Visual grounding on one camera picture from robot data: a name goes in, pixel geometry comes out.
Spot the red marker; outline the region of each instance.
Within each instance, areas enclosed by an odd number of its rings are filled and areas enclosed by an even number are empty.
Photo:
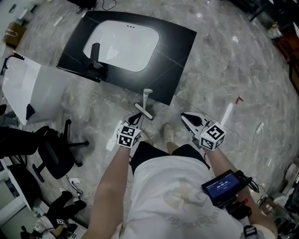
[[[237,100],[235,101],[235,104],[238,104],[238,101],[243,101],[243,99],[240,97],[240,96],[238,96],[238,98],[237,98]]]

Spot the floor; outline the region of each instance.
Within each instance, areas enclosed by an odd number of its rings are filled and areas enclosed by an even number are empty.
[[[112,6],[113,2],[106,0],[106,8]],[[18,52],[55,67],[80,20],[76,10],[77,6],[65,0],[37,7]],[[214,122],[221,121],[228,104],[240,96],[243,101],[235,105],[225,124],[227,136],[221,149],[258,184],[268,190],[276,188],[299,148],[295,144],[299,140],[298,96],[288,79],[285,60],[259,21],[249,22],[249,15],[219,0],[120,0],[113,10],[156,17],[198,32],[171,105],[149,101],[154,119],[145,119],[142,128],[154,145],[165,149],[161,129],[167,122],[175,129],[175,143],[189,143],[191,135],[181,123],[181,112],[201,112]],[[60,16],[62,21],[54,27]],[[109,150],[107,143],[118,121],[136,112],[134,103],[142,97],[105,82],[98,84],[69,73],[66,77],[70,80],[61,112],[53,122],[44,124],[59,131],[70,118],[71,141],[90,141],[89,147],[74,152],[83,166],[75,166],[68,173],[69,177],[80,178],[81,189],[89,195],[117,150]],[[263,132],[255,136],[260,122],[264,123]],[[35,131],[44,124],[25,129]],[[39,165],[40,161],[38,154],[29,158],[31,172],[32,164]],[[60,195],[59,188],[66,188],[65,182],[55,180],[47,170],[42,176],[46,179],[40,183],[43,195],[52,202]],[[129,169],[125,215],[130,207],[132,182]],[[94,192],[83,198],[88,206],[78,214],[85,223],[89,222],[93,196]]]

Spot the marble floor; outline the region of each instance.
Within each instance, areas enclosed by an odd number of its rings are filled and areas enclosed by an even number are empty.
[[[113,5],[109,0],[106,3],[106,7]],[[101,10],[101,5],[100,1],[97,10]],[[55,67],[80,20],[77,8],[65,0],[38,6],[17,51]],[[277,188],[286,167],[298,153],[298,96],[288,79],[285,60],[259,21],[249,22],[250,16],[230,2],[219,0],[120,0],[113,10],[156,17],[198,32],[171,105],[149,101],[154,119],[145,119],[142,128],[154,145],[164,149],[161,129],[167,122],[175,129],[175,143],[190,142],[191,135],[180,120],[181,112],[201,112],[214,122],[221,121],[228,104],[240,96],[243,102],[235,105],[225,124],[227,136],[221,149],[258,184],[264,184],[268,190]],[[62,21],[54,27],[60,16]],[[134,103],[142,97],[109,83],[98,84],[70,73],[67,77],[70,81],[57,118],[24,129],[35,131],[46,124],[61,131],[65,120],[71,119],[71,141],[90,141],[89,147],[74,152],[83,166],[74,166],[68,173],[81,180],[87,195],[83,200],[88,206],[78,218],[88,223],[94,196],[91,191],[117,150],[109,150],[107,143],[118,121],[136,112]],[[264,123],[263,133],[255,136],[260,122]],[[39,165],[40,161],[38,154],[30,156],[29,170],[33,172],[32,164]],[[65,182],[55,180],[47,170],[42,176],[46,181],[40,183],[43,195],[52,202],[59,196],[59,188],[66,188]],[[130,207],[133,180],[129,169],[125,215]]]

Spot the display screen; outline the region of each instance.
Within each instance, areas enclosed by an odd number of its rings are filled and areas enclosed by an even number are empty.
[[[236,186],[238,183],[239,180],[235,175],[228,174],[214,182],[212,185],[207,186],[206,189],[212,198],[216,198]]]

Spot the black shorts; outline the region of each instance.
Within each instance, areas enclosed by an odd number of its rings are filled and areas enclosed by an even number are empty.
[[[200,155],[200,153],[189,144],[185,144],[179,147],[178,149],[174,150],[172,155],[198,159],[199,161],[203,162],[208,169],[210,169],[209,165],[207,165],[206,161]],[[164,156],[170,156],[170,154],[155,148],[154,146],[148,144],[147,142],[144,141],[140,142],[130,162],[133,174],[136,168],[143,162],[153,158],[164,157]]]

